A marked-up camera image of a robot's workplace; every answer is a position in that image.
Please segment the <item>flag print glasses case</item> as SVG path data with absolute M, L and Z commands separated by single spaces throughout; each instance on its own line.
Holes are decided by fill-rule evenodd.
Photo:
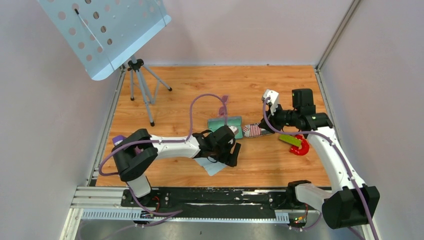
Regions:
M 272 135 L 273 132 L 259 127 L 259 123 L 247 124 L 242 127 L 242 135 L 245 138 L 257 138 Z

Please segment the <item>grey-green glasses case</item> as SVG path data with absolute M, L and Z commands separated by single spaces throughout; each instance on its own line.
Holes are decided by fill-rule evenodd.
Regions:
M 225 119 L 223 116 L 218 118 L 210 118 L 207 121 L 207 127 L 211 131 L 215 131 L 218 128 L 225 125 Z M 227 117 L 227 125 L 236 127 L 238 132 L 235 134 L 235 139 L 239 140 L 243 138 L 243 131 L 242 131 L 242 117 L 241 116 L 228 116 Z

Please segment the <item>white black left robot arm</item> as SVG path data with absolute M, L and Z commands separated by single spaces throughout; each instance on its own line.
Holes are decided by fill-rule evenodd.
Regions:
M 141 128 L 124 138 L 111 154 L 120 180 L 132 189 L 135 202 L 146 207 L 152 203 L 153 193 L 145 172 L 154 161 L 205 159 L 213 164 L 235 167 L 241 148 L 236 142 L 238 132 L 235 126 L 223 125 L 215 131 L 205 130 L 184 137 L 160 137 Z

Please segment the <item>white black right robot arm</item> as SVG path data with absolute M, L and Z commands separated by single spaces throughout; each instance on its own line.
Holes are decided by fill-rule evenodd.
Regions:
M 331 192 L 308 180 L 290 182 L 286 204 L 292 209 L 302 205 L 314 208 L 331 229 L 369 225 L 375 231 L 373 217 L 380 200 L 377 187 L 367 185 L 354 170 L 329 116 L 317 112 L 313 91 L 294 89 L 291 97 L 292 108 L 283 109 L 279 93 L 267 89 L 261 98 L 263 118 L 259 126 L 282 135 L 290 134 L 283 130 L 284 127 L 297 128 L 295 134 L 303 135 L 316 151 L 330 180 Z

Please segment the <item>light blue cloth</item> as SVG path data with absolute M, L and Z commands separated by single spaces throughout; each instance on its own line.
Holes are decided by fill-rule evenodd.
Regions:
M 216 161 L 210 157 L 201 157 L 194 159 L 209 176 L 213 176 L 227 167 L 226 164 Z

